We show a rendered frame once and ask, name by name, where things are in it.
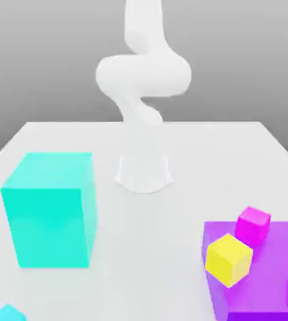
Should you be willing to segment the small magenta cube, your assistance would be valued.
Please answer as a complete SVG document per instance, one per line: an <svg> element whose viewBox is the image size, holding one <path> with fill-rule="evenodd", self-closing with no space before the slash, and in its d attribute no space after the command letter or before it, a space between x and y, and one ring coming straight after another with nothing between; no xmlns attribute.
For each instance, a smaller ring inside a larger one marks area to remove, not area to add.
<svg viewBox="0 0 288 321"><path fill-rule="evenodd" d="M271 214L248 206L238 216L234 236L254 249L267 237L270 219Z"/></svg>

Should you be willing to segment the small yellow cube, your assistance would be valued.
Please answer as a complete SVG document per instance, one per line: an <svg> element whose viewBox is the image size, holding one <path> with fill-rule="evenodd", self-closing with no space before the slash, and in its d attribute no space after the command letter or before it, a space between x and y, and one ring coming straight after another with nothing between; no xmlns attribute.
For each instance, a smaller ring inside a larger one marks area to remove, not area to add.
<svg viewBox="0 0 288 321"><path fill-rule="evenodd" d="M249 274L252 258L253 249L227 233L207 247L205 269L231 288Z"/></svg>

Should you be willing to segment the small cyan cube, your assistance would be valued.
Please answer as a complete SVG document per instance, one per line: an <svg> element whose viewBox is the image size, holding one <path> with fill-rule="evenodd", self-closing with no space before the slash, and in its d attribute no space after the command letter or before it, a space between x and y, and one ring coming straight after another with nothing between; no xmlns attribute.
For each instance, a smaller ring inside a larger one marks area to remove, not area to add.
<svg viewBox="0 0 288 321"><path fill-rule="evenodd" d="M0 309L0 321L26 321L24 313L10 304Z"/></svg>

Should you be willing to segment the large turquoise box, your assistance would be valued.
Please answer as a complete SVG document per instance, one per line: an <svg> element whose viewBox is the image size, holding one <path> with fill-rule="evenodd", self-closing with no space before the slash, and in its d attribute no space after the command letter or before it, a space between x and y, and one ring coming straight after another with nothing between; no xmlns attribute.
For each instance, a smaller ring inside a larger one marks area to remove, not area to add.
<svg viewBox="0 0 288 321"><path fill-rule="evenodd" d="M88 268L97 232L91 152L28 152L2 188L21 268Z"/></svg>

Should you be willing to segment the large purple box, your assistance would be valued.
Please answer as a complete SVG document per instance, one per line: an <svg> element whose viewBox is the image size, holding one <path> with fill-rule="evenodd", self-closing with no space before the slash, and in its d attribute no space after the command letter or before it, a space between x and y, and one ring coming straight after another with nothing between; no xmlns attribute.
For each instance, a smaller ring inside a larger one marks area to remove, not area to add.
<svg viewBox="0 0 288 321"><path fill-rule="evenodd" d="M216 321L288 321L288 221L274 221L249 274L227 288L206 274Z"/></svg>

